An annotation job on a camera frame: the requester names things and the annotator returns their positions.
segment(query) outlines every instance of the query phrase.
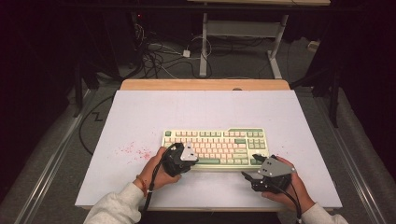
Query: keyboard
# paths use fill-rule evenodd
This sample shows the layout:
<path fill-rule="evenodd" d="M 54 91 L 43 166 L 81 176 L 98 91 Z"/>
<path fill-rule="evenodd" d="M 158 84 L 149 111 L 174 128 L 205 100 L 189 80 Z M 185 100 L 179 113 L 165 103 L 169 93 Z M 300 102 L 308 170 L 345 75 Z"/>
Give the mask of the keyboard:
<path fill-rule="evenodd" d="M 174 143 L 191 144 L 199 160 L 191 169 L 197 171 L 257 171 L 262 163 L 252 155 L 270 155 L 262 128 L 164 131 L 163 147 Z"/>

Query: hand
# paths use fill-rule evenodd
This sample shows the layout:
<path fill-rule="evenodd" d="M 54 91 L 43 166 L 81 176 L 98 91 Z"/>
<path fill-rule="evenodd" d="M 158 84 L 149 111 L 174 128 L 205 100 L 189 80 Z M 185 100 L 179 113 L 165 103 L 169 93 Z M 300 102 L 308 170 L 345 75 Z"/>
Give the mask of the hand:
<path fill-rule="evenodd" d="M 276 157 L 279 161 L 282 161 L 284 163 L 286 163 L 288 166 L 290 167 L 294 167 L 293 164 L 281 157 Z M 298 195 L 298 200 L 300 202 L 300 206 L 301 206 L 301 210 L 302 213 L 304 213 L 306 210 L 308 210 L 309 208 L 311 208 L 315 203 L 314 201 L 312 201 L 311 197 L 309 197 L 308 192 L 306 191 L 305 185 L 303 180 L 298 176 L 297 173 L 292 173 L 291 174 L 291 184 L 288 186 L 288 188 L 286 189 L 286 192 L 291 195 L 296 201 L 297 201 L 297 197 L 296 194 L 292 188 L 292 186 L 294 186 L 295 188 L 295 192 Z M 283 193 L 278 193 L 278 194 L 274 194 L 272 192 L 269 191 L 265 191 L 262 193 L 262 197 L 264 198 L 268 198 L 272 201 L 278 202 L 278 203 L 283 203 L 285 204 L 289 209 L 295 211 L 296 207 L 295 204 L 291 201 L 290 198 L 288 198 L 285 194 Z"/>
<path fill-rule="evenodd" d="M 165 152 L 165 147 L 160 147 L 157 152 L 157 155 L 149 159 L 145 168 L 143 168 L 142 173 L 140 173 L 140 177 L 145 181 L 147 188 L 149 188 L 149 184 L 151 183 L 152 172 L 155 166 L 160 162 L 163 153 Z M 176 183 L 181 178 L 181 175 L 176 175 L 175 177 L 170 176 L 165 172 L 163 166 L 160 166 L 158 173 L 154 180 L 154 189 L 160 189 L 166 184 Z M 134 184 L 137 185 L 140 189 L 143 189 L 143 185 L 140 180 L 136 179 Z"/>

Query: gray sweater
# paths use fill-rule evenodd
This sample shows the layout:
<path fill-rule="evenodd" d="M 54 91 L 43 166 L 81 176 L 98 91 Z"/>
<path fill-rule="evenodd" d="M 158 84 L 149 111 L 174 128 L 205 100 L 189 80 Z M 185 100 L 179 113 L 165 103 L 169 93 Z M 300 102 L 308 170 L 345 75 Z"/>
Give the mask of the gray sweater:
<path fill-rule="evenodd" d="M 90 211 L 84 223 L 128 223 L 134 224 L 141 218 L 138 206 L 143 192 L 135 184 L 129 183 L 120 193 L 109 193 Z M 331 216 L 318 203 L 303 213 L 305 224 L 345 224 L 340 215 Z"/>

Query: white tabletop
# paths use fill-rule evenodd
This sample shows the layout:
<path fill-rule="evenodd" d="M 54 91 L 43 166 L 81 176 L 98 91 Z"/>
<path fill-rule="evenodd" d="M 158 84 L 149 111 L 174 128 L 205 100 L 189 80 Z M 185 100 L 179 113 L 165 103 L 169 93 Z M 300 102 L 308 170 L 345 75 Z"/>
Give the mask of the white tabletop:
<path fill-rule="evenodd" d="M 118 91 L 76 206 L 93 206 L 133 181 L 155 155 L 164 130 L 243 127 L 264 128 L 270 154 L 294 163 L 314 201 L 342 207 L 294 91 Z M 240 173 L 187 172 L 177 184 L 154 191 L 149 209 L 277 211 L 283 206 L 254 192 Z"/>

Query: spacebar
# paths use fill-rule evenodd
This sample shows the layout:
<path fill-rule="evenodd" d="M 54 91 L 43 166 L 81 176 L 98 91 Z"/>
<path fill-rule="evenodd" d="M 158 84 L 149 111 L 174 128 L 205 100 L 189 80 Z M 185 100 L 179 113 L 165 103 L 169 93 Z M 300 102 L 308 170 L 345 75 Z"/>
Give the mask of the spacebar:
<path fill-rule="evenodd" d="M 197 164 L 220 164 L 220 159 L 199 159 Z"/>

